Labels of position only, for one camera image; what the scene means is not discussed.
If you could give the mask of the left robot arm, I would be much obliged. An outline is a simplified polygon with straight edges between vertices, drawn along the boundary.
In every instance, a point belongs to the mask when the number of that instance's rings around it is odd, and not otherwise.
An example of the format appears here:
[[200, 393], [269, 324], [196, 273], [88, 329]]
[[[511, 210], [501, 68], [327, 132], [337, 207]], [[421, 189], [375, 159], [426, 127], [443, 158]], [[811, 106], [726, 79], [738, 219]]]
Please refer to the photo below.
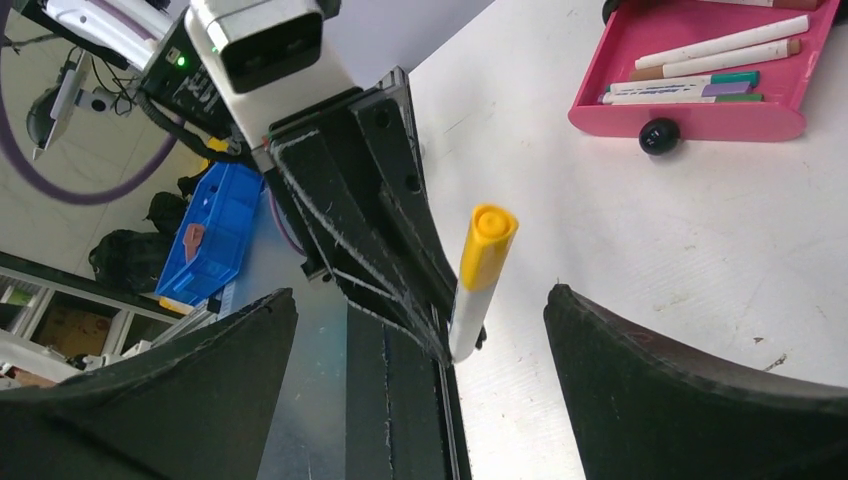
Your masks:
[[409, 336], [443, 364], [480, 349], [452, 318], [457, 279], [441, 248], [406, 73], [363, 88], [324, 32], [336, 1], [5, 1], [75, 45], [140, 73], [135, 101], [197, 152], [261, 174], [309, 277]]

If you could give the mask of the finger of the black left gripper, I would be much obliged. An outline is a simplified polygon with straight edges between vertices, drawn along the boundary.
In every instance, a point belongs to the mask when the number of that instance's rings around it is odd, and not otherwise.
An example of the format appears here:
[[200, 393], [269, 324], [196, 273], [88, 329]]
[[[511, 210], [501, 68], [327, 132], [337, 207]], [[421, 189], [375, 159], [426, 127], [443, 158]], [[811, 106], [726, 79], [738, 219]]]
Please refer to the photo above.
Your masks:
[[275, 193], [310, 261], [347, 303], [455, 361], [458, 279], [430, 210], [407, 73], [351, 88], [275, 122]]

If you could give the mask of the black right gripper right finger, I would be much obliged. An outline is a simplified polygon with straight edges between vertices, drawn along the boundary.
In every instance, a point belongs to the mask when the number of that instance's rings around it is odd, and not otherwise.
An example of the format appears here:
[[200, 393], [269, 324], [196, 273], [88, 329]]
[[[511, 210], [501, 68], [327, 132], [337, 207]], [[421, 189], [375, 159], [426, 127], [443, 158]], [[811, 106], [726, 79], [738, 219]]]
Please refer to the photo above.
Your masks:
[[843, 479], [847, 391], [708, 354], [558, 284], [544, 323], [590, 479]]

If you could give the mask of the teal white pen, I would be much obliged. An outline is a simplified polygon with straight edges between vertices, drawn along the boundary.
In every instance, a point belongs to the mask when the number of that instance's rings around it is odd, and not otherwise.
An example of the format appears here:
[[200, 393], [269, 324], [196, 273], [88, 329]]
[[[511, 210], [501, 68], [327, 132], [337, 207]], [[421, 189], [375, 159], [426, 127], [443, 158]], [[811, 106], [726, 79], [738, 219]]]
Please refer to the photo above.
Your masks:
[[747, 82], [750, 86], [756, 87], [760, 82], [760, 78], [761, 74], [759, 70], [723, 74], [694, 75], [688, 77], [674, 77], [667, 79], [612, 83], [606, 87], [605, 92], [619, 94], [624, 92], [642, 91], [649, 89], [703, 86], [709, 84], [727, 84], [737, 82]]

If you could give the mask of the green capped white pen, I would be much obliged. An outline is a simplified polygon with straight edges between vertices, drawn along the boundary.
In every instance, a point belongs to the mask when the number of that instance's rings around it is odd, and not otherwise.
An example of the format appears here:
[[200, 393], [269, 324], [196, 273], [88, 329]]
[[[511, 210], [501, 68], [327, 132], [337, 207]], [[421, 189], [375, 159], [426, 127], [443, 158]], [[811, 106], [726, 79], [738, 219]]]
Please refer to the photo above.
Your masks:
[[636, 69], [645, 69], [668, 63], [702, 58], [805, 33], [809, 30], [809, 27], [809, 16], [800, 15], [787, 20], [646, 55], [638, 58], [634, 62], [634, 66]]

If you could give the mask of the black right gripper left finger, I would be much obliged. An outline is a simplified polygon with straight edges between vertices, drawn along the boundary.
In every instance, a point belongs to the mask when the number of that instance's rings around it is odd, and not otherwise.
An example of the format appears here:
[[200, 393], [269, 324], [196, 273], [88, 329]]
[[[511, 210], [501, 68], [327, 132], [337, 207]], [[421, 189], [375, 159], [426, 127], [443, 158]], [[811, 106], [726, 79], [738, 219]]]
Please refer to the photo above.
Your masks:
[[5, 479], [253, 479], [298, 322], [290, 289], [49, 388], [1, 395]]

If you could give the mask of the purple capped pen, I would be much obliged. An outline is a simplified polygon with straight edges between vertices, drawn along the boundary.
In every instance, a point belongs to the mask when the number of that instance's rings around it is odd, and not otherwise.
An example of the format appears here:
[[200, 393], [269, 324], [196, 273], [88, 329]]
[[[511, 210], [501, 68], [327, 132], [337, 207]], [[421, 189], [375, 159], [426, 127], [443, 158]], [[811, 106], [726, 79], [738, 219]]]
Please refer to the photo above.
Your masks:
[[699, 103], [701, 98], [711, 98], [727, 95], [747, 95], [753, 87], [749, 82], [710, 83], [710, 84], [678, 84], [642, 89], [621, 90], [604, 93], [598, 103], [603, 105], [616, 104], [673, 104], [688, 103], [693, 100]]

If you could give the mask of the white pen orange cap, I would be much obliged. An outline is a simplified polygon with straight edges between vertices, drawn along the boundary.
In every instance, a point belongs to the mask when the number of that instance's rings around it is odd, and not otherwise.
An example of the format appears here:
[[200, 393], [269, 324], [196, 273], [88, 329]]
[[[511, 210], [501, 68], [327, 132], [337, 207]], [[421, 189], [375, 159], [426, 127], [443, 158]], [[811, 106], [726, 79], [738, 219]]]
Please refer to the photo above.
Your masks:
[[455, 363], [465, 361], [477, 348], [518, 228], [516, 217], [502, 207], [480, 204], [473, 209], [448, 331], [450, 355]]

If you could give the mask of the black pink drawer unit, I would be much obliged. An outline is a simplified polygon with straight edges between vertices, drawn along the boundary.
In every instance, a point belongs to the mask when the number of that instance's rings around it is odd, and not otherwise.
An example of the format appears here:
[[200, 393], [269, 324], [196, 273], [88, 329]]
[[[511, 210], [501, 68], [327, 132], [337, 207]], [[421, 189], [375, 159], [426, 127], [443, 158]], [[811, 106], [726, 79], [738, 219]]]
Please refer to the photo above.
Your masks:
[[[607, 1], [604, 30], [569, 111], [578, 130], [598, 137], [635, 138], [649, 154], [680, 140], [780, 142], [799, 137], [807, 121], [801, 106], [842, 1]], [[603, 105], [612, 83], [629, 82], [643, 56], [808, 15], [800, 54], [781, 60], [705, 72], [759, 70], [751, 93], [762, 102]]]

